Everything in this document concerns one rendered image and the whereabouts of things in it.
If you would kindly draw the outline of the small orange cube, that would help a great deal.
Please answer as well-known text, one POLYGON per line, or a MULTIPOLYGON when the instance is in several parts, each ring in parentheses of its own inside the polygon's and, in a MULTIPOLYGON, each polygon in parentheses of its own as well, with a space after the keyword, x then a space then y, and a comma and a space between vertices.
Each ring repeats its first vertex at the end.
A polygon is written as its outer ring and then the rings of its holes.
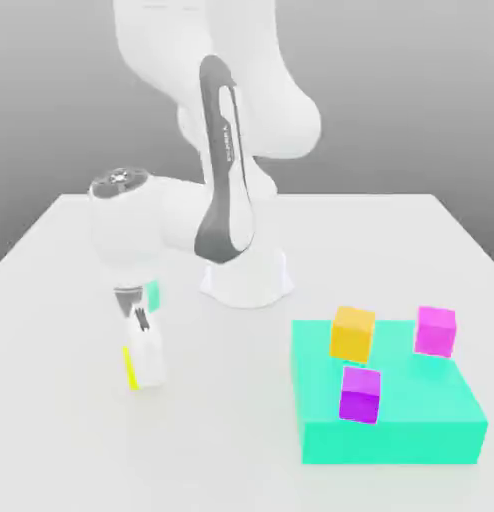
POLYGON ((374 312, 340 306, 332 322, 329 355, 366 364, 370 356, 374 327, 374 312))

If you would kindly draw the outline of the large teal box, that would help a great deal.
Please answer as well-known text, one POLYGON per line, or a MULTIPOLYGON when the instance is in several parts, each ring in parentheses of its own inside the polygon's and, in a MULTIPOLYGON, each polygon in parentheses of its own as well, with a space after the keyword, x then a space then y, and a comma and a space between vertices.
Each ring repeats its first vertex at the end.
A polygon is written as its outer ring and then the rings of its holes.
POLYGON ((339 416, 345 362, 328 320, 291 325, 291 377, 305 464, 474 464, 487 418, 455 361, 417 354, 412 320, 375 323, 368 369, 381 374, 376 423, 339 416))

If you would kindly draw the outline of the small yellow cube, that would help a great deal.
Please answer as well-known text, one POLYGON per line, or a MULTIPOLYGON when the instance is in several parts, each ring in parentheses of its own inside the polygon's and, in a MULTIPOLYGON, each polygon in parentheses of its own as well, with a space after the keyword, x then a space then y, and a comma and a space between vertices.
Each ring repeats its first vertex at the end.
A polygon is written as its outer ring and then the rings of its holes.
POLYGON ((133 363, 132 363, 132 360, 131 360, 131 357, 130 357, 130 352, 129 352, 129 349, 128 349, 128 347, 126 345, 124 345, 122 347, 122 353, 123 353, 123 359, 124 359, 124 364, 125 364, 125 369, 126 369, 126 374, 127 374, 127 380, 128 380, 129 388, 132 391, 137 391, 137 390, 140 389, 140 387, 139 387, 139 384, 137 382, 137 378, 136 378, 136 375, 135 375, 135 370, 134 370, 133 363))

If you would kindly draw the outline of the small pink cube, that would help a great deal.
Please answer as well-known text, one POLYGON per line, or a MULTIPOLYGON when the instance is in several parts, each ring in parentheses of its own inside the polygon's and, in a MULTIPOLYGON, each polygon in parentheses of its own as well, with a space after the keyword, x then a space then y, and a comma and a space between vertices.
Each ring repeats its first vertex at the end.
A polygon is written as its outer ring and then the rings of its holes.
POLYGON ((414 351, 425 355, 450 358, 456 331, 457 323, 454 310, 420 306, 414 351))

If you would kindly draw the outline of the small teal cube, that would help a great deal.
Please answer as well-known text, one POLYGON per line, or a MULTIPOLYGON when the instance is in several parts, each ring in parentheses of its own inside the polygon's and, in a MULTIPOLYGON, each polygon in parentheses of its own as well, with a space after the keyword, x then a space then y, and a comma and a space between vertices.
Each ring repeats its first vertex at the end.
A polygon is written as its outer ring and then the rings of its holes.
POLYGON ((150 313, 155 312, 160 307, 160 288, 157 280, 153 280, 144 286, 147 296, 147 306, 150 313))

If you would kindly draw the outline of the small purple cube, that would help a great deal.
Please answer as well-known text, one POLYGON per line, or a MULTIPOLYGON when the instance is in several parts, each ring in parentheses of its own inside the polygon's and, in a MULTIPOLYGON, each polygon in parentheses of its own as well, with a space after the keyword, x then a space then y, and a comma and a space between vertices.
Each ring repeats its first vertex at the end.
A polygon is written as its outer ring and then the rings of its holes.
POLYGON ((381 397, 381 372, 345 366, 339 402, 339 418, 365 424, 378 420, 381 397))

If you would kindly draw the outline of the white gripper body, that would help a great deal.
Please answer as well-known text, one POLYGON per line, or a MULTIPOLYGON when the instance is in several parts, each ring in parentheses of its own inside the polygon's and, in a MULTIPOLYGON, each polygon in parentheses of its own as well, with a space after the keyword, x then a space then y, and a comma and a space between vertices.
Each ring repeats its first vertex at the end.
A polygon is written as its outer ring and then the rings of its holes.
POLYGON ((158 328, 151 324, 142 329, 137 320, 128 319, 126 346, 140 388, 157 387, 166 380, 162 337, 158 328))

